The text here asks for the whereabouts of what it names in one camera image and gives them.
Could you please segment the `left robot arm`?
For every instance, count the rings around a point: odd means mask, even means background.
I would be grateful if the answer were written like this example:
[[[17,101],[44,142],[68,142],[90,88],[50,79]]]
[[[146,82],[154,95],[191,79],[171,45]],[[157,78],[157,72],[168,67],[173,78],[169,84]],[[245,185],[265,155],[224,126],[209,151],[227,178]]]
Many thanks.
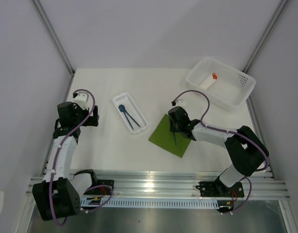
[[[67,218],[81,210],[81,197],[86,192],[94,194],[99,182],[93,170],[75,173],[69,178],[73,153],[78,145],[80,126],[98,126],[98,107],[82,108],[75,102],[57,106],[59,118],[53,133],[55,154],[43,181],[33,185],[32,193],[44,221]]]

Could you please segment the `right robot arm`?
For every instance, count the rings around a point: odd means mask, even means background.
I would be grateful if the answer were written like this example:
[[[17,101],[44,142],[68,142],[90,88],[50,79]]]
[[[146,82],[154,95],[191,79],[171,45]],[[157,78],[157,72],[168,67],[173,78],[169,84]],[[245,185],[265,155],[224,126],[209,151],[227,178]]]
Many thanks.
[[[199,182],[196,189],[202,197],[230,197],[239,188],[240,181],[269,165],[269,153],[256,134],[248,126],[230,131],[207,125],[201,120],[190,120],[179,106],[168,111],[170,131],[186,139],[204,141],[222,148],[229,154],[232,164],[213,182]]]

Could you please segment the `dark blue plastic knife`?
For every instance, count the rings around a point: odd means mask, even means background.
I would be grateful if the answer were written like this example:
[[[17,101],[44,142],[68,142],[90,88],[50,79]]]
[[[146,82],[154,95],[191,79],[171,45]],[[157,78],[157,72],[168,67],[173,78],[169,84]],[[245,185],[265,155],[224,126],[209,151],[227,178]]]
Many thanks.
[[[176,139],[176,133],[175,132],[173,132],[173,138],[174,138],[174,144],[175,144],[175,146],[177,146],[177,139]]]

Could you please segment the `green paper napkin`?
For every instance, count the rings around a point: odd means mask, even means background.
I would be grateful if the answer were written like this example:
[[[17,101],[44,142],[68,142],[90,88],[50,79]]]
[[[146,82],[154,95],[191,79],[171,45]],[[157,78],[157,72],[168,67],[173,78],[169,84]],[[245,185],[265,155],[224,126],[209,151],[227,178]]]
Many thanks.
[[[191,140],[176,133],[177,146],[174,144],[173,133],[170,131],[169,116],[165,114],[157,128],[149,137],[149,141],[158,147],[182,158]]]

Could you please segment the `dark blue plastic spoon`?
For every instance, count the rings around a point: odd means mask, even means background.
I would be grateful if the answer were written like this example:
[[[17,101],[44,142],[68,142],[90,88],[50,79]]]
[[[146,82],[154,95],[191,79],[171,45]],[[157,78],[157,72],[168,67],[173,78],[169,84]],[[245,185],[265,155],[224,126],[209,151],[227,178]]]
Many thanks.
[[[120,112],[122,112],[122,113],[124,114],[124,116],[125,116],[125,118],[126,118],[128,124],[129,124],[129,126],[130,126],[131,129],[133,130],[133,126],[132,126],[132,124],[131,124],[131,122],[130,122],[131,116],[130,116],[130,114],[127,112],[125,106],[124,106],[123,104],[121,104],[121,105],[119,105],[118,109],[120,110]]]

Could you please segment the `dark blue plastic fork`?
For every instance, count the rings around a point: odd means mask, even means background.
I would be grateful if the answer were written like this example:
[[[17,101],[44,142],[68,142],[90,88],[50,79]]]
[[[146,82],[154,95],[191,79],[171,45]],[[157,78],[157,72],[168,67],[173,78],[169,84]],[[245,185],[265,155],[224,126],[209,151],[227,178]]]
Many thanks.
[[[131,124],[131,122],[130,122],[130,120],[128,119],[128,118],[130,118],[138,127],[141,127],[139,124],[138,124],[138,122],[125,110],[124,112],[124,116],[125,116],[125,118],[126,118],[126,120],[127,120],[127,122],[129,123],[129,125],[130,125],[130,127],[133,129],[133,126],[132,126],[132,124]]]

